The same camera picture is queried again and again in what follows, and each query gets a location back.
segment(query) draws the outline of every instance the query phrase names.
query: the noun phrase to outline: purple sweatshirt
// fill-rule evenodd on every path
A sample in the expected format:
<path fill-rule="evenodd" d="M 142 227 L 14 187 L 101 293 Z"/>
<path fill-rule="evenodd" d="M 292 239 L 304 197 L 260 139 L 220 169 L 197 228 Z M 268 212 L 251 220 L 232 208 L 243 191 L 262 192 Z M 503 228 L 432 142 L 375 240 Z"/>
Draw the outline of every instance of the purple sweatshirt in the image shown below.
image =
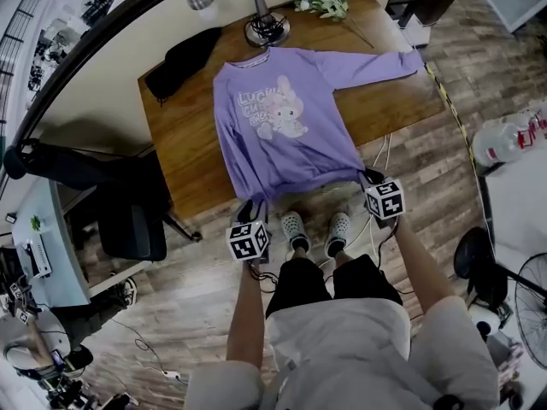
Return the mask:
<path fill-rule="evenodd" d="M 270 48 L 224 64 L 214 81 L 215 122 L 238 197 L 268 200 L 357 180 L 362 160 L 332 92 L 400 78 L 420 54 L 364 55 Z"/>

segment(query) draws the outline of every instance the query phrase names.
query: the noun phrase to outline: black shorts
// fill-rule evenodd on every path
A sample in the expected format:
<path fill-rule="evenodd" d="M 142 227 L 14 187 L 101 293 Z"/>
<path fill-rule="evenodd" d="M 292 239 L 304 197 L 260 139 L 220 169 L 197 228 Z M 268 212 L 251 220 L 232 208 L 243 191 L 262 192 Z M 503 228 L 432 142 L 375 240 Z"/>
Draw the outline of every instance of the black shorts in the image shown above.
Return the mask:
<path fill-rule="evenodd" d="M 343 264 L 333 272 L 332 277 L 334 299 L 372 297 L 403 305 L 401 296 L 368 255 Z M 295 258 L 281 267 L 277 289 L 266 309 L 266 317 L 284 308 L 331 300 L 323 271 L 307 258 Z"/>

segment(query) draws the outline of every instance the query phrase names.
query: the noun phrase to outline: desk lamp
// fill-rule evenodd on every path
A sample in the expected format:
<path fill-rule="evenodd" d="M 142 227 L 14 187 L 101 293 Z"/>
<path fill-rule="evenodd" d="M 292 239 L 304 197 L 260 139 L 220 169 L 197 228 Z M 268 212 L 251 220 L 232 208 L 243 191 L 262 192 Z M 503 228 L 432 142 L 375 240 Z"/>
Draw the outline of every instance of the desk lamp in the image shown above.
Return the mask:
<path fill-rule="evenodd" d="M 193 10 L 203 10 L 213 0 L 186 0 Z M 270 12 L 264 0 L 255 0 L 256 15 L 245 25 L 244 34 L 253 47 L 281 44 L 289 35 L 289 21 L 281 14 Z"/>

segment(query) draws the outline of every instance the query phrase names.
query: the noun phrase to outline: wooden tabletop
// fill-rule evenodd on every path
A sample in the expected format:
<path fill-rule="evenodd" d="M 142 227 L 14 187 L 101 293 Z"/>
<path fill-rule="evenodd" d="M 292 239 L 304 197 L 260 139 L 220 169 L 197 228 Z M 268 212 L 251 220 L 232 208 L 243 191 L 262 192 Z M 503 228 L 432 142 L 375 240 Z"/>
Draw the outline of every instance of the wooden tabletop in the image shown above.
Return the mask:
<path fill-rule="evenodd" d="M 344 22 L 324 20 L 317 14 L 276 9 L 291 23 L 283 46 L 380 54 L 411 48 L 390 16 L 375 0 L 350 0 Z M 235 197 L 218 142 L 213 116 L 213 77 L 224 62 L 239 62 L 263 52 L 250 47 L 239 20 L 224 27 L 207 65 L 189 78 L 161 107 L 144 75 L 138 86 L 152 140 L 174 201 L 174 210 L 186 219 Z M 371 48 L 362 36 L 373 45 Z M 444 104 L 426 73 L 377 84 L 336 91 L 340 114 L 355 145 L 430 117 Z"/>

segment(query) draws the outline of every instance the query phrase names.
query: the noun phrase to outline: shoe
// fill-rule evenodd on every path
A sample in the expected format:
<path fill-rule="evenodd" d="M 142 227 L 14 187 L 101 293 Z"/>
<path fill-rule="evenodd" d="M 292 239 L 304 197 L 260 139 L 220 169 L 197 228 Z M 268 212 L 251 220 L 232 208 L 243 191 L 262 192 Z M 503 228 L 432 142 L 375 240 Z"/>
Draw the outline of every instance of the shoe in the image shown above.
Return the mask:
<path fill-rule="evenodd" d="M 129 307 L 137 301 L 137 285 L 133 278 L 128 278 L 123 283 L 123 297 L 126 305 Z"/>
<path fill-rule="evenodd" d="M 298 241 L 298 243 L 300 243 L 298 246 L 302 247 L 304 246 L 303 242 L 305 242 L 306 252 L 309 251 L 309 246 L 311 243 L 309 241 L 309 237 L 306 235 L 306 231 L 304 230 L 304 223 L 302 222 L 302 217 L 300 217 L 300 214 L 294 211 L 286 213 L 283 217 L 281 217 L 281 228 L 283 229 L 283 233 L 293 249 L 295 249 L 295 247 L 292 245 L 295 241 Z"/>
<path fill-rule="evenodd" d="M 348 232 L 350 231 L 350 228 L 351 228 L 351 221 L 350 221 L 350 217 L 348 217 L 348 214 L 336 213 L 332 217 L 328 237 L 326 238 L 326 242 L 325 242 L 325 255 L 327 257 L 334 258 L 334 256 L 340 250 L 345 249 L 346 245 L 348 244 Z M 329 249 L 336 242 L 340 242 L 339 247 L 335 249 L 336 254 L 329 255 L 328 253 Z"/>

